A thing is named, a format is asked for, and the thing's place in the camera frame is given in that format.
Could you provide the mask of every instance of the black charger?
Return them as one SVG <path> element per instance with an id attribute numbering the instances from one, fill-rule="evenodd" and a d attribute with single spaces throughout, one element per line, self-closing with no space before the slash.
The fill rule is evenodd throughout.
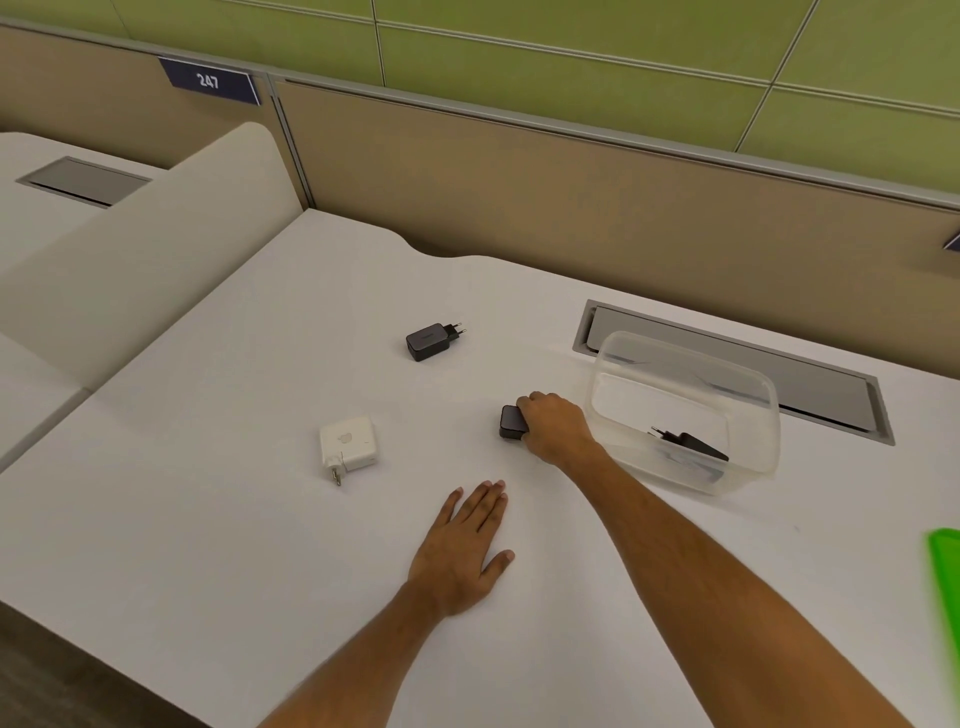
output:
<path id="1" fill-rule="evenodd" d="M 679 445 L 681 448 L 687 448 L 701 452 L 704 455 L 709 455 L 710 457 L 715 457 L 717 460 L 723 460 L 724 462 L 729 463 L 730 458 L 727 457 L 723 452 L 716 448 L 712 448 L 703 440 L 698 440 L 689 432 L 682 432 L 679 435 L 673 434 L 673 432 L 664 432 L 661 429 L 652 427 L 654 432 L 658 433 L 661 440 L 666 440 L 668 443 L 673 443 L 674 445 Z"/>
<path id="2" fill-rule="evenodd" d="M 466 329 L 457 329 L 462 324 L 434 324 L 431 327 L 414 331 L 407 336 L 407 351 L 414 361 L 423 361 L 450 348 L 450 342 L 456 341 Z"/>
<path id="3" fill-rule="evenodd" d="M 504 404 L 503 409 L 500 410 L 500 437 L 504 440 L 522 440 L 529 431 L 530 427 L 523 419 L 520 408 L 512 404 Z"/>

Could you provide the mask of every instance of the hand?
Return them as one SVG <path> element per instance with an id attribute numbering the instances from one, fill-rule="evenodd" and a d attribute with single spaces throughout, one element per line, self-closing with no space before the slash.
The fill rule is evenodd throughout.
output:
<path id="1" fill-rule="evenodd" d="M 599 448 L 583 410 L 560 395 L 533 392 L 516 406 L 530 427 L 523 442 L 541 460 L 565 470 Z"/>
<path id="2" fill-rule="evenodd" d="M 512 551 L 501 551 L 483 569 L 507 510 L 505 487 L 502 480 L 481 483 L 454 516 L 453 509 L 464 492 L 457 488 L 447 497 L 414 556 L 407 583 L 433 598 L 441 617 L 459 615 L 488 595 L 514 560 Z"/>

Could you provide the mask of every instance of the clear plastic container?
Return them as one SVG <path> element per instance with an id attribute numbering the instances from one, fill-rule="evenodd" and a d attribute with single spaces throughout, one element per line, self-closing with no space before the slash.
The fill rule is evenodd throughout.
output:
<path id="1" fill-rule="evenodd" d="M 585 409 L 593 436 L 647 482 L 721 495 L 769 477 L 780 461 L 774 383 L 759 372 L 627 331 L 597 354 Z M 729 462 L 666 442 L 684 432 Z"/>

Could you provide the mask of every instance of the blue label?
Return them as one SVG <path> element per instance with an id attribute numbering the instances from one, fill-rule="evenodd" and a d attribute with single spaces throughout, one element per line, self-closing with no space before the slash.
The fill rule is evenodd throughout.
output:
<path id="1" fill-rule="evenodd" d="M 256 87 L 249 73 L 173 59 L 160 59 L 160 63 L 170 83 L 177 88 L 260 106 L 260 98 L 256 95 Z"/>

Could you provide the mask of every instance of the green wall panel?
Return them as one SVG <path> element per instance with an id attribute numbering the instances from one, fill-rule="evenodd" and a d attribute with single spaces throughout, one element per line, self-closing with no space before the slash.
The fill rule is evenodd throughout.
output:
<path id="1" fill-rule="evenodd" d="M 960 109 L 957 0 L 822 0 L 780 80 Z"/>
<path id="2" fill-rule="evenodd" d="M 377 0 L 379 20 L 772 78 L 810 0 Z"/>
<path id="3" fill-rule="evenodd" d="M 220 0 L 114 0 L 132 37 L 216 56 L 381 84 L 371 23 Z"/>
<path id="4" fill-rule="evenodd" d="M 305 10 L 341 12 L 345 15 L 367 17 L 373 20 L 373 4 L 371 0 L 257 0 L 263 5 L 285 5 L 288 8 L 304 8 Z"/>
<path id="5" fill-rule="evenodd" d="M 110 0 L 0 0 L 0 15 L 126 37 Z"/>
<path id="6" fill-rule="evenodd" d="M 763 89 L 381 28 L 387 85 L 474 104 L 732 149 Z"/>
<path id="7" fill-rule="evenodd" d="M 960 193 L 960 119 L 775 90 L 744 154 Z"/>

